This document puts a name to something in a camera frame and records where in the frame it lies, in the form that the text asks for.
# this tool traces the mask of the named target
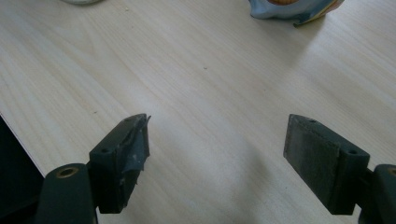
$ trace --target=screw hole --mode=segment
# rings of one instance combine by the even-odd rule
[[[66,168],[63,168],[62,170],[60,170],[56,174],[56,177],[57,178],[67,178],[69,176],[74,175],[77,172],[78,172],[78,168],[76,168],[76,167],[66,167]]]

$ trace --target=wooden table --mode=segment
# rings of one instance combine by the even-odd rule
[[[298,29],[248,0],[0,3],[0,111],[43,174],[148,113],[151,157],[101,223],[357,223],[283,158],[290,113],[396,163],[396,1]]]

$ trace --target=table surface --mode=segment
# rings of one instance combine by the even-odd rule
[[[248,0],[2,1],[1,115],[43,174],[152,116],[139,185],[101,223],[357,223],[283,158],[288,116],[396,163],[394,8],[347,0],[296,29]]]

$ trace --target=colorful object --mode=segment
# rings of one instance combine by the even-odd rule
[[[300,25],[338,8],[344,0],[249,0],[250,15],[257,19],[295,19]]]

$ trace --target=black plastic part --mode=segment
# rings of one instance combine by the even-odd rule
[[[290,115],[284,157],[330,213],[353,213],[368,153],[316,120]]]
[[[396,166],[378,165],[373,174],[375,204],[384,224],[396,223]]]
[[[359,224],[383,224],[374,198],[373,171],[367,169],[359,181],[357,205],[361,208]]]
[[[32,223],[43,181],[0,117],[0,223]]]
[[[146,114],[120,122],[91,152],[94,200],[102,214],[117,214],[128,204],[149,156]]]
[[[97,223],[85,164],[68,164],[47,174],[35,223]]]

